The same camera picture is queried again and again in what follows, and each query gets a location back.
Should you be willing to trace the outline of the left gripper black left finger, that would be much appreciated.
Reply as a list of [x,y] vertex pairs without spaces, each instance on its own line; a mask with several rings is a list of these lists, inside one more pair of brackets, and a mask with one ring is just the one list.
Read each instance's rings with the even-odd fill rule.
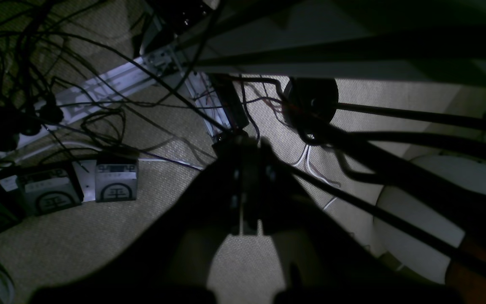
[[39,289],[32,304],[214,304],[210,267],[239,225],[247,140],[221,144],[216,161],[133,243],[104,267],[65,285]]

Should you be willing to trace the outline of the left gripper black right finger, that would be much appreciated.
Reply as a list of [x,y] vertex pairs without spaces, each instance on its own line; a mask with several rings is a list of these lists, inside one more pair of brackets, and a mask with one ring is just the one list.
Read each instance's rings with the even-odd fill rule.
[[318,209],[263,140],[247,161],[247,222],[271,237],[286,282],[276,304],[461,304],[457,292],[403,277]]

